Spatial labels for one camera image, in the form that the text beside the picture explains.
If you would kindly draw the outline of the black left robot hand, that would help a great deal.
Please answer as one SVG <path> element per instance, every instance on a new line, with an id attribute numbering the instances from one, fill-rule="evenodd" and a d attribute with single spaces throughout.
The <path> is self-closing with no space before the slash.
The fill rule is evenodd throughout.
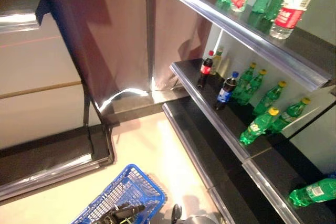
<path id="1" fill-rule="evenodd" d="M 112 208 L 103 214 L 98 220 L 98 223 L 133 223 L 137 218 L 137 214 L 144 210 L 144 205 L 130 206 L 126 203 L 119 206 L 118 210 Z"/>

